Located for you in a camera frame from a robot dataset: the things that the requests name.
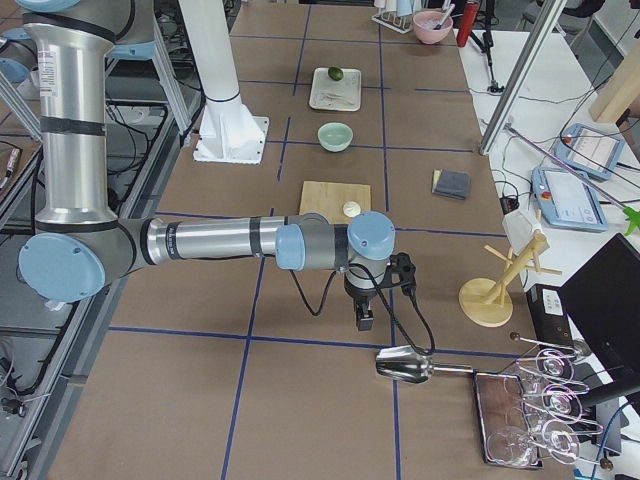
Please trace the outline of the pink mixing bowl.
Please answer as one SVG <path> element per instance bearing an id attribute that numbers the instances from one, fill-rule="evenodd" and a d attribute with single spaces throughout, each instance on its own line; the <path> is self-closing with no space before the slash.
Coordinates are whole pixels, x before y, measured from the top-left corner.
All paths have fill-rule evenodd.
<path id="1" fill-rule="evenodd" d="M 426 45 L 442 41 L 453 27 L 453 19 L 442 20 L 443 12 L 425 10 L 413 15 L 413 30 L 417 39 Z"/>

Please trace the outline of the black computer box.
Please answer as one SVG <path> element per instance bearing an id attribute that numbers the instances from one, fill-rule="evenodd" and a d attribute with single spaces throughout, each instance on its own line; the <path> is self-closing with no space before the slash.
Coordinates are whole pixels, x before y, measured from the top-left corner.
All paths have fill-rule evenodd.
<path id="1" fill-rule="evenodd" d="M 569 346 L 574 323 L 603 365 L 639 369 L 639 252 L 623 235 L 562 286 L 536 284 L 526 296 L 539 340 Z"/>

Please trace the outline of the green avocado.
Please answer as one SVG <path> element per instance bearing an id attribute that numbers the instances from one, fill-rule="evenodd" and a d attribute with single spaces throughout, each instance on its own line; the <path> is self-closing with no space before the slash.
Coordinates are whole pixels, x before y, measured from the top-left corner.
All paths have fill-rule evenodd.
<path id="1" fill-rule="evenodd" d="M 327 70 L 327 74 L 329 78 L 334 81 L 341 81 L 344 78 L 344 72 L 339 67 L 329 67 Z"/>

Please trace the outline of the upper teach pendant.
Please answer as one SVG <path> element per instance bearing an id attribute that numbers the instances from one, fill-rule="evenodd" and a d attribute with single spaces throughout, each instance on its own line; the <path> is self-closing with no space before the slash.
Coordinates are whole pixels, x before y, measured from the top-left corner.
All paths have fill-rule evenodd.
<path id="1" fill-rule="evenodd" d="M 626 141 L 620 134 L 604 133 L 582 123 L 569 126 L 555 142 L 554 154 L 589 177 L 606 181 L 622 154 Z"/>

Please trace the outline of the grey cleaning cloth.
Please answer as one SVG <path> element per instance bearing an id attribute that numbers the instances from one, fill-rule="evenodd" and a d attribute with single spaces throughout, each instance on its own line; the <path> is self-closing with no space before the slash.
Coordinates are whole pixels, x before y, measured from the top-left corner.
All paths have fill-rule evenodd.
<path id="1" fill-rule="evenodd" d="M 464 200 L 470 191 L 471 177 L 466 172 L 441 170 L 441 176 L 434 194 Z"/>

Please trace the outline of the teach pendant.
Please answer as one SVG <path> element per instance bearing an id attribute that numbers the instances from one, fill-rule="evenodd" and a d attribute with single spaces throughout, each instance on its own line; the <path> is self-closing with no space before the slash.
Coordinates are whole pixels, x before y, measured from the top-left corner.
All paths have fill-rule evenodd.
<path id="1" fill-rule="evenodd" d="M 582 123 L 569 126 L 555 142 L 554 154 L 589 177 L 606 181 L 622 154 L 626 141 L 620 134 L 604 133 Z"/>
<path id="2" fill-rule="evenodd" d="M 543 218 L 556 228 L 605 232 L 608 223 L 595 191 L 561 168 L 536 167 L 531 183 Z"/>

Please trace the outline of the lower teach pendant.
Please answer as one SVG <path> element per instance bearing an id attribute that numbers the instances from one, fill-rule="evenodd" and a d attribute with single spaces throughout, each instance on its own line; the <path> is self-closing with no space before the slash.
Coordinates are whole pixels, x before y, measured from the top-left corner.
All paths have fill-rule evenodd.
<path id="1" fill-rule="evenodd" d="M 595 191 L 561 168 L 536 167 L 531 183 L 543 218 L 556 228 L 605 232 L 608 223 Z"/>

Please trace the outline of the wine glass rack tray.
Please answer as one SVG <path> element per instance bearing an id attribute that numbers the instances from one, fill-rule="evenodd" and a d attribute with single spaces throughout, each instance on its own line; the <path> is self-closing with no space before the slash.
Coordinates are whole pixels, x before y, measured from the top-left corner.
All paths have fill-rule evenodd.
<path id="1" fill-rule="evenodd" d="M 590 387 L 576 377 L 576 363 L 589 347 L 518 332 L 510 338 L 531 348 L 497 373 L 473 376 L 484 461 L 522 470 L 540 469 L 547 459 L 572 465 L 581 458 L 580 439 L 604 432 L 583 406 Z"/>

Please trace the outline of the metal scoop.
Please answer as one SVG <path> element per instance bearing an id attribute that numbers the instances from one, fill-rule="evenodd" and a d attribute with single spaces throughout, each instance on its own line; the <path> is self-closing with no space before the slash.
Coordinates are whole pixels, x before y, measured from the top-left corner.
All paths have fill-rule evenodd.
<path id="1" fill-rule="evenodd" d="M 432 356 L 417 353 L 410 346 L 384 348 L 375 359 L 379 375 L 410 384 L 421 384 L 434 374 L 471 375 L 474 368 L 469 365 L 438 363 Z"/>

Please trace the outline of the yellow sponge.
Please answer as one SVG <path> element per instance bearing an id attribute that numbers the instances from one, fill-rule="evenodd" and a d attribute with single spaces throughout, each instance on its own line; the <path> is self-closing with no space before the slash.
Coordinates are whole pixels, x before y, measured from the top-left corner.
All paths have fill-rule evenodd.
<path id="1" fill-rule="evenodd" d="M 438 186 L 438 183 L 439 183 L 439 179 L 440 179 L 441 173 L 442 173 L 442 171 L 440 169 L 434 169 L 433 170 L 433 174 L 432 174 L 432 189 L 431 189 L 431 191 L 433 193 L 435 193 L 436 190 L 437 190 L 437 186 Z"/>

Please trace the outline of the wooden cup tree stand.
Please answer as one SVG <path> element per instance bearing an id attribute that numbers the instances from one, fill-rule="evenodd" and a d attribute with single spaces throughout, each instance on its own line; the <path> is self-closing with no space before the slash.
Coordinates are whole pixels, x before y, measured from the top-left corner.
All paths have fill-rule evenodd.
<path id="1" fill-rule="evenodd" d="M 485 250 L 504 262 L 503 273 L 498 280 L 474 278 L 460 288 L 458 301 L 464 314 L 480 326 L 496 328 L 505 325 L 513 314 L 513 302 L 507 293 L 507 287 L 521 271 L 562 274 L 561 270 L 541 266 L 540 255 L 548 248 L 547 237 L 541 229 L 533 232 L 518 255 L 512 247 L 503 255 L 492 246 L 485 245 Z"/>

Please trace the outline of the light green ceramic bowl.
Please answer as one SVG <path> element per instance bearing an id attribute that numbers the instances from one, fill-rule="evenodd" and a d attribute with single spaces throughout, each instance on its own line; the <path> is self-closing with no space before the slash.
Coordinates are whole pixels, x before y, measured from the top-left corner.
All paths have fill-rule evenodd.
<path id="1" fill-rule="evenodd" d="M 352 140 L 353 131 L 344 123 L 329 122 L 322 125 L 317 131 L 320 145 L 327 151 L 337 153 L 346 150 Z"/>

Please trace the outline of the white bear tray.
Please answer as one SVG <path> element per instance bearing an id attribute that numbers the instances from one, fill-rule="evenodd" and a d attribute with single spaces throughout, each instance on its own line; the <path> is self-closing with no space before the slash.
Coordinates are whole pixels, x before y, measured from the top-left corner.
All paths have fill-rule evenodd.
<path id="1" fill-rule="evenodd" d="M 315 110 L 355 112 L 361 107 L 362 74 L 358 69 L 343 68 L 344 78 L 334 81 L 327 74 L 328 67 L 318 67 L 313 74 L 313 81 L 309 96 L 309 106 Z M 340 101 L 318 101 L 316 94 L 320 92 L 334 92 L 349 96 L 356 101 L 347 104 Z"/>

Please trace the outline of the red bottle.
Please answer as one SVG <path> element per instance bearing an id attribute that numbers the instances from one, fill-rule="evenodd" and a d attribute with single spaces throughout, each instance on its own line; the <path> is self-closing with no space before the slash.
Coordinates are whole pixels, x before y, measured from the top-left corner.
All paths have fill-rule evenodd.
<path id="1" fill-rule="evenodd" d="M 456 35 L 457 46 L 463 48 L 472 33 L 473 26 L 479 11 L 480 2 L 477 0 L 468 0 L 465 3 L 463 14 L 459 23 L 458 33 Z"/>

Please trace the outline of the white steamed bun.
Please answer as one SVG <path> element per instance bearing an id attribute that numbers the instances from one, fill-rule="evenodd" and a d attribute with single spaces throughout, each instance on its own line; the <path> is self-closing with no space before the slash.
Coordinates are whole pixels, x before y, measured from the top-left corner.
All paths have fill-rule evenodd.
<path id="1" fill-rule="evenodd" d="M 342 206 L 345 217 L 355 218 L 362 213 L 361 205 L 356 201 L 347 201 Z"/>

